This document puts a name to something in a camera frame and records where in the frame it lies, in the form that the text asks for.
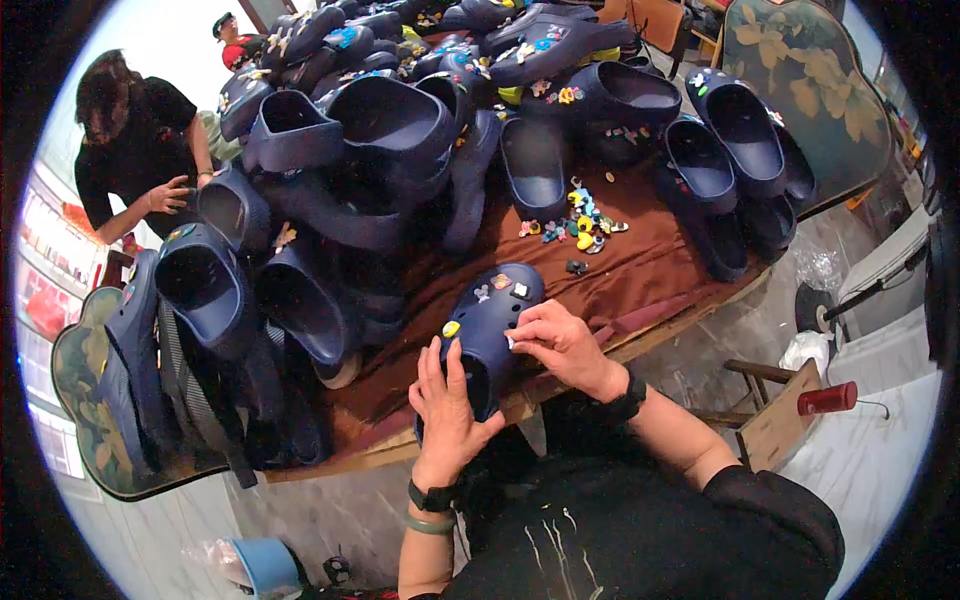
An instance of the woman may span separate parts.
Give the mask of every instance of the woman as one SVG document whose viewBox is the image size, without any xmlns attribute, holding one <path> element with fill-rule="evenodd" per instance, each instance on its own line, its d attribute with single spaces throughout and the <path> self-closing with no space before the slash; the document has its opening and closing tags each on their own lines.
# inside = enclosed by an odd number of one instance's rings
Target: woman
<svg viewBox="0 0 960 600">
<path fill-rule="evenodd" d="M 547 449 L 563 457 L 538 462 L 529 446 L 526 455 L 517 449 L 515 427 L 500 431 L 503 413 L 473 420 L 458 340 L 446 375 L 439 338 L 421 351 L 409 395 L 423 447 L 400 550 L 401 600 L 827 594 L 844 544 L 817 496 L 743 467 L 712 429 L 604 356 L 555 300 L 523 311 L 504 334 L 514 352 L 593 401 L 543 405 Z M 472 555 L 456 577 L 451 495 Z"/>
<path fill-rule="evenodd" d="M 223 52 L 224 66 L 234 72 L 247 62 L 258 60 L 263 51 L 263 42 L 267 39 L 259 34 L 241 36 L 232 12 L 224 14 L 213 24 L 213 36 L 226 44 Z"/>
<path fill-rule="evenodd" d="M 157 77 L 131 71 L 119 50 L 100 55 L 80 79 L 77 123 L 85 136 L 74 163 L 86 216 L 104 244 L 141 220 L 161 238 L 196 220 L 188 185 L 213 179 L 207 131 L 195 107 Z M 114 215 L 108 193 L 127 209 Z"/>
</svg>

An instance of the green bracelet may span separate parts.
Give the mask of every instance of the green bracelet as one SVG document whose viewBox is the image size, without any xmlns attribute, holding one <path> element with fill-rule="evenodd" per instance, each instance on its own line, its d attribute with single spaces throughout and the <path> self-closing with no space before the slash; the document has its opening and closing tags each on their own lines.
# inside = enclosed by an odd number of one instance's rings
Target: green bracelet
<svg viewBox="0 0 960 600">
<path fill-rule="evenodd" d="M 403 520 L 410 529 L 419 531 L 428 536 L 445 536 L 453 531 L 453 526 L 457 524 L 457 519 L 453 517 L 450 517 L 447 520 L 439 523 L 428 523 L 427 521 L 421 521 L 418 518 L 414 518 L 410 515 L 410 513 L 407 513 Z"/>
</svg>

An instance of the black shirt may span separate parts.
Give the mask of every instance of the black shirt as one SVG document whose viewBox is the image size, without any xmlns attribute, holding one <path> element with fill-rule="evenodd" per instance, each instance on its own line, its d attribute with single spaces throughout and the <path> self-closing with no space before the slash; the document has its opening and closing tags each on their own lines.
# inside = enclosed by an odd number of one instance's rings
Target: black shirt
<svg viewBox="0 0 960 600">
<path fill-rule="evenodd" d="M 106 144 L 81 146 L 74 172 L 80 201 L 94 229 L 113 217 L 108 192 L 130 206 L 178 175 L 196 181 L 197 166 L 183 134 L 196 114 L 197 107 L 169 82 L 148 77 L 131 90 L 129 117 L 120 133 Z M 147 225 L 165 238 L 195 220 L 185 212 L 151 212 Z"/>
<path fill-rule="evenodd" d="M 830 508 L 769 471 L 727 467 L 703 493 L 620 465 L 549 479 L 442 595 L 418 598 L 812 599 L 843 564 Z"/>
</svg>

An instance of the brown cloth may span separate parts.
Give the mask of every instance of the brown cloth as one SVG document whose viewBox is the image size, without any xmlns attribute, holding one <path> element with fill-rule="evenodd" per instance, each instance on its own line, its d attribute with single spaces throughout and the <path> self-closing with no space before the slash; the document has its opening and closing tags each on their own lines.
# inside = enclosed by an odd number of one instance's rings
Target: brown cloth
<svg viewBox="0 0 960 600">
<path fill-rule="evenodd" d="M 704 296 L 723 288 L 710 281 L 698 260 L 691 256 L 673 214 L 657 201 L 651 181 L 653 165 L 640 164 L 605 179 L 605 168 L 592 161 L 568 169 L 578 176 L 604 215 L 629 224 L 614 233 L 598 254 L 577 250 L 575 238 L 544 244 L 540 235 L 519 237 L 520 219 L 511 207 L 503 176 L 492 167 L 488 177 L 487 207 L 476 243 L 467 257 L 442 251 L 413 249 L 420 256 L 404 273 L 409 304 L 407 325 L 397 338 L 365 360 L 356 380 L 342 390 L 325 392 L 323 402 L 332 409 L 334 445 L 338 456 L 347 448 L 356 451 L 395 433 L 391 426 L 372 427 L 407 407 L 407 388 L 417 378 L 420 348 L 428 346 L 449 320 L 450 312 L 476 278 L 505 262 L 525 262 L 535 267 L 546 284 L 546 296 L 556 299 L 590 329 L 601 343 L 612 333 L 629 333 L 677 314 Z M 568 259 L 587 262 L 581 276 L 566 272 Z M 529 370 L 518 373 L 520 378 Z M 403 416 L 409 422 L 409 415 Z"/>
</svg>

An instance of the black wristband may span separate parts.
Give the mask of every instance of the black wristband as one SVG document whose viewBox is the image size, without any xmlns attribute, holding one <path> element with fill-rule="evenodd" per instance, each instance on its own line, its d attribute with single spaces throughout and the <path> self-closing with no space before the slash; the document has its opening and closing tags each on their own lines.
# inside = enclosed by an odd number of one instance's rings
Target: black wristband
<svg viewBox="0 0 960 600">
<path fill-rule="evenodd" d="M 614 398 L 612 402 L 599 406 L 604 420 L 612 427 L 618 427 L 636 417 L 636 414 L 640 412 L 640 404 L 647 399 L 646 382 L 635 377 L 629 369 L 627 373 L 630 375 L 627 391 Z"/>
</svg>

